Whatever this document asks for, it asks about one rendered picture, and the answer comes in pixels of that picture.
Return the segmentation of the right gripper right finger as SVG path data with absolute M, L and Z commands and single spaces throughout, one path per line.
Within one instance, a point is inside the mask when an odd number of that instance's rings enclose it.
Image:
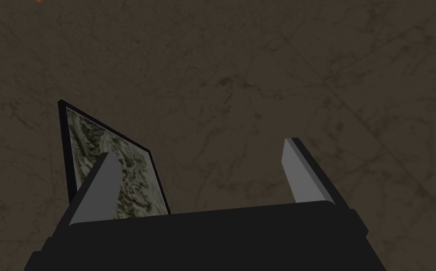
M 349 208 L 330 178 L 298 138 L 284 140 L 282 167 L 295 202 L 330 201 L 338 207 Z

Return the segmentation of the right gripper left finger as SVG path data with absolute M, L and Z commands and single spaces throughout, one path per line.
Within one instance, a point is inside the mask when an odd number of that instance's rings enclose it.
M 66 210 L 63 226 L 112 219 L 122 178 L 116 153 L 102 153 Z

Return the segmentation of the black framed picture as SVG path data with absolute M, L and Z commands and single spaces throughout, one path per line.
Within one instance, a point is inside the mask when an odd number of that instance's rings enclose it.
M 70 201 L 98 157 L 104 152 L 115 152 L 123 179 L 113 218 L 170 214 L 155 162 L 147 148 L 64 100 L 58 101 L 58 113 Z

